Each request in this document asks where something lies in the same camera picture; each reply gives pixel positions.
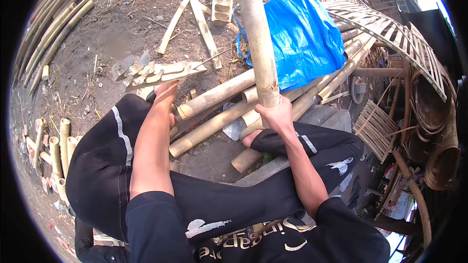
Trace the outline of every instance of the dirt ground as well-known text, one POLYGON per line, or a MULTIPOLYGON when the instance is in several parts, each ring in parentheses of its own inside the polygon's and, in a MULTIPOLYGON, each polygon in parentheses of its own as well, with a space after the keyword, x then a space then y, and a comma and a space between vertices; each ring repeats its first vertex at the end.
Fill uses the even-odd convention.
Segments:
MULTIPOLYGON (((114 62, 128 55, 140 56, 145 49, 149 50, 150 59, 157 63, 202 61, 209 58, 190 5, 178 22, 173 33, 177 36, 169 42, 164 57, 156 53, 166 28, 144 17, 163 16, 163 20, 159 22, 167 26, 180 1, 94 0, 95 7, 69 33, 50 63, 50 81, 45 85, 40 84, 32 97, 28 95, 29 87, 24 89, 21 85, 16 85, 11 90, 10 145, 13 148, 18 179, 23 185, 24 198, 30 208, 31 217, 65 262, 78 262, 72 250, 73 217, 66 209, 54 207, 53 204, 59 200, 58 194, 44 192, 41 180, 30 165, 26 150, 20 146, 23 124, 27 125, 30 136, 35 137, 34 120, 43 117, 47 121, 45 133, 58 136, 52 120, 58 126, 61 118, 68 118, 71 121, 70 135, 84 135, 99 121, 99 116, 109 112, 125 95, 121 83, 113 80, 111 67, 114 62), (96 55, 98 68, 95 71, 96 55)), ((207 6, 211 4, 211 0, 199 1, 207 6)), ((210 30, 219 51, 230 49, 230 52, 220 56, 223 68, 215 71, 213 64, 208 62, 205 65, 208 68, 206 73, 181 81, 175 102, 177 105, 185 102, 190 90, 196 89, 197 94, 201 94, 247 69, 242 61, 232 62, 238 59, 234 45, 236 33, 225 26, 211 26, 210 30)), ((383 81, 367 81, 374 87, 370 96, 376 99, 380 96, 379 92, 383 91, 383 81)), ((336 92, 346 90, 347 84, 343 84, 336 92)), ((350 105, 349 97, 329 104, 337 103, 337 107, 351 108, 351 116, 355 120, 367 97, 360 105, 350 105)), ((241 175, 230 163, 243 149, 239 141, 232 141, 219 131, 184 155, 172 159, 171 169, 214 182, 232 183, 247 174, 241 175)), ((48 164, 42 164, 42 167, 44 176, 50 177, 51 167, 48 164)))

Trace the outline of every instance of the blue tarp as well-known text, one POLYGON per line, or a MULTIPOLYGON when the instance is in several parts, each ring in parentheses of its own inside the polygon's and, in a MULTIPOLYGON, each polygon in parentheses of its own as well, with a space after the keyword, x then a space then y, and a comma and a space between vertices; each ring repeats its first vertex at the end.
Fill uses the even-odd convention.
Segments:
MULTIPOLYGON (((264 6, 281 91, 306 85, 343 66, 341 33, 319 0, 270 0, 264 6)), ((241 26, 240 35, 247 38, 241 26)), ((239 35, 237 43, 240 50, 239 35)), ((252 65, 249 54, 244 59, 252 65)))

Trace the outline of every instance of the split bamboo strip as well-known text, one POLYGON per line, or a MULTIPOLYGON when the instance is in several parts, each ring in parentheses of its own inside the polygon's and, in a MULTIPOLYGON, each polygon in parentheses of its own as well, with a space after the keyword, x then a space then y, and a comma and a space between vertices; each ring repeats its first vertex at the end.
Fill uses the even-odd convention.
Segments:
POLYGON ((70 120, 62 118, 60 120, 60 159, 62 161, 64 178, 67 178, 67 173, 68 173, 68 152, 67 152, 68 136, 70 136, 70 120))
POLYGON ((179 5, 179 8, 175 11, 174 16, 172 17, 171 22, 169 23, 169 27, 167 31, 164 33, 162 37, 161 45, 159 46, 158 53, 164 54, 166 52, 167 44, 169 43, 169 39, 171 38, 172 32, 174 31, 177 22, 179 21, 180 15, 184 12, 185 7, 189 3, 190 0, 182 0, 179 5))
POLYGON ((239 0, 250 56, 255 70, 258 102, 266 108, 279 105, 279 85, 272 38, 262 0, 239 0))
POLYGON ((75 151, 76 144, 78 142, 76 141, 76 138, 73 136, 68 136, 67 137, 67 158, 68 158, 68 166, 70 166, 70 161, 72 160, 72 155, 73 152, 75 151))
MULTIPOLYGON (((218 55, 218 48, 216 47, 216 44, 213 40, 213 36, 211 35, 208 24, 206 23, 205 16, 203 15, 202 9, 200 7, 200 3, 198 0, 190 0, 190 6, 192 7, 193 15, 196 18, 196 22, 198 23, 198 27, 202 33, 203 40, 205 40, 206 47, 210 52, 210 56, 214 57, 218 55)), ((222 68, 221 60, 218 57, 213 58, 213 62, 215 69, 222 68)))
MULTIPOLYGON (((50 46, 49 51, 44 56, 43 65, 49 65, 49 62, 54 57, 55 53, 57 52, 58 48, 62 44, 63 40, 66 38, 68 33, 72 30, 72 28, 78 23, 78 21, 94 6, 94 2, 92 0, 85 3, 85 5, 73 16, 73 18, 68 22, 68 24, 63 28, 62 32, 57 36, 54 43, 50 46)), ((42 75, 43 67, 39 67, 38 74, 42 75)), ((40 79, 36 82, 34 81, 29 94, 32 94, 36 86, 39 84, 40 79)))
POLYGON ((60 167, 60 153, 59 153, 59 139, 58 137, 50 137, 50 156, 52 158, 52 176, 54 178, 55 185, 57 186, 58 195, 60 199, 67 202, 69 205, 67 194, 65 192, 65 181, 63 179, 62 168, 60 167))
MULTIPOLYGON (((35 149, 36 148, 36 143, 31 139, 31 137, 26 137, 26 144, 32 148, 32 149, 35 149)), ((52 165, 52 158, 50 157, 50 155, 48 153, 46 153, 45 151, 41 151, 39 153, 39 157, 45 161, 46 163, 48 163, 49 165, 52 165)))
POLYGON ((21 64, 21 71, 25 68, 27 62, 29 61, 39 36, 42 34, 42 31, 44 30, 45 26, 49 23, 49 20, 52 18, 52 15, 58 10, 60 4, 63 3, 63 1, 64 0, 54 0, 50 4, 50 6, 47 8, 47 14, 44 16, 40 26, 38 27, 37 31, 34 33, 34 36, 32 37, 31 41, 28 43, 28 49, 26 50, 26 54, 24 55, 24 59, 21 64))
POLYGON ((427 205, 426 205, 426 202, 424 201, 424 196, 421 193, 421 190, 419 190, 419 187, 416 184, 416 182, 412 179, 413 173, 410 172, 401 154, 396 150, 392 151, 392 153, 393 153, 393 156, 395 157, 396 162, 400 166, 403 176, 408 180, 408 186, 411 189, 414 199, 416 200, 418 204, 418 211, 419 211, 419 214, 421 215, 421 222, 423 224, 424 248, 427 248, 432 239, 432 231, 430 228, 429 212, 427 211, 427 205))
POLYGON ((39 149, 41 148, 42 144, 42 135, 44 134, 44 127, 45 127, 45 119, 36 119, 36 123, 39 125, 38 127, 38 135, 36 137, 36 147, 34 149, 34 159, 33 159, 33 166, 36 170, 36 174, 38 177, 42 176, 42 169, 41 165, 39 164, 39 149))
POLYGON ((188 119, 217 103, 225 101, 254 84, 254 70, 249 69, 229 81, 197 96, 193 100, 180 105, 177 110, 182 119, 188 119))

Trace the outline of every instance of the leg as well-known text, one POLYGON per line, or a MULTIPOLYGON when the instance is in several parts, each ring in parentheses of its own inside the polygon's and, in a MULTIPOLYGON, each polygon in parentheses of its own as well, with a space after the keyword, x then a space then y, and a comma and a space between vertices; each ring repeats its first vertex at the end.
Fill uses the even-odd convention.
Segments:
MULTIPOLYGON (((294 123, 294 128, 330 193, 352 171, 364 151, 364 143, 354 134, 340 130, 299 122, 294 123)), ((259 152, 286 156, 282 139, 271 129, 257 133, 250 147, 259 152)))

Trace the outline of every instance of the person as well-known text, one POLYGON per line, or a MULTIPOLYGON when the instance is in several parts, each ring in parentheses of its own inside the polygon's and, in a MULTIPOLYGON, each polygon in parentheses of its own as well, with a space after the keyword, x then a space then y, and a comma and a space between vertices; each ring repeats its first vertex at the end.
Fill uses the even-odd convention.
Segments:
POLYGON ((255 110, 271 129, 243 143, 287 155, 290 167, 251 187, 208 182, 169 168, 170 106, 177 84, 155 89, 148 105, 124 96, 80 141, 67 176, 75 213, 130 244, 135 262, 387 262, 385 238, 330 193, 359 160, 353 134, 255 110), (301 221, 307 212, 316 225, 301 221))

